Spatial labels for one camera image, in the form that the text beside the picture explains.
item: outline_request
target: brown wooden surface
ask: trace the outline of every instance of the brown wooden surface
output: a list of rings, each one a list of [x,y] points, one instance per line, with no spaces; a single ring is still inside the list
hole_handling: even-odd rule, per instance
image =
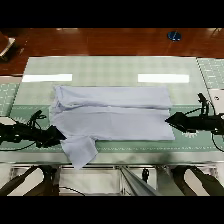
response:
[[[169,31],[182,40],[172,42]],[[22,74],[28,57],[65,55],[193,56],[224,58],[224,30],[219,28],[5,28],[19,48],[0,75]]]

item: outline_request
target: light blue cloth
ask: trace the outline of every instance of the light blue cloth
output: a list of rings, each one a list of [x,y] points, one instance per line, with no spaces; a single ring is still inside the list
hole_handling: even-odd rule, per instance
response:
[[[171,106],[166,88],[83,89],[57,86],[55,102],[50,108],[50,122],[66,136],[67,139],[61,141],[62,148],[76,169],[83,167],[97,154],[95,140],[175,139],[172,128],[165,122],[170,116],[168,108]],[[160,99],[160,102],[156,102],[152,96]],[[153,107],[163,109],[145,109]]]

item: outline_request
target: garment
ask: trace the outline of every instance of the garment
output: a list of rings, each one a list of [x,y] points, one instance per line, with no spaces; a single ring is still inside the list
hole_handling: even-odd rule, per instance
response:
[[[83,88],[57,86],[50,108],[50,122],[66,136],[61,141],[62,148],[75,168],[83,167],[95,157],[96,140],[175,139],[172,128],[165,122],[171,105],[166,88]],[[145,109],[154,107],[164,109]]]

